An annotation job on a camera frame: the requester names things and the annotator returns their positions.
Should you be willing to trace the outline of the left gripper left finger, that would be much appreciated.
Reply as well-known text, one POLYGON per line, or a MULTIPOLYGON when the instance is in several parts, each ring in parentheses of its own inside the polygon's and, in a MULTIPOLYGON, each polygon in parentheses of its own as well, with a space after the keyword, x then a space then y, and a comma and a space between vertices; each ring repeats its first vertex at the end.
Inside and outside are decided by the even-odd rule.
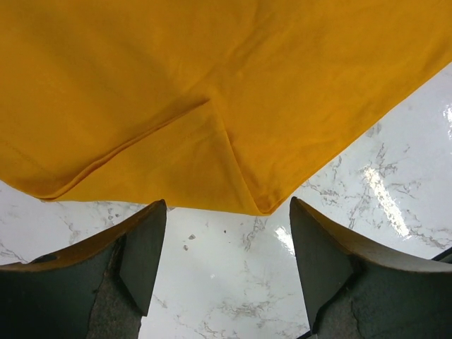
POLYGON ((167 206, 34 261, 1 267, 2 338, 137 338, 165 238, 167 206))

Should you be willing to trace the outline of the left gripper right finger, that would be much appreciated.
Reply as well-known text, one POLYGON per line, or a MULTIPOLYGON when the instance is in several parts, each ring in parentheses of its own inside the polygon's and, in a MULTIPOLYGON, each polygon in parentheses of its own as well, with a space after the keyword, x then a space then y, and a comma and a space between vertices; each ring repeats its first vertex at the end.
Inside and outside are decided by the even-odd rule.
POLYGON ((290 227, 307 338, 450 338, 451 251, 425 259, 327 218, 298 198, 290 227))

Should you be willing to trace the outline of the yellow t shirt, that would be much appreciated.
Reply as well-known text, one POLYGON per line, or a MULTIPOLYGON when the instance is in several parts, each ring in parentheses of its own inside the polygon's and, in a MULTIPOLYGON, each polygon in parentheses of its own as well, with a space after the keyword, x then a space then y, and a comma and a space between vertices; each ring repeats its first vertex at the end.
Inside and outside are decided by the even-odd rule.
POLYGON ((2 1, 1 180, 269 215, 450 62, 450 1, 2 1))

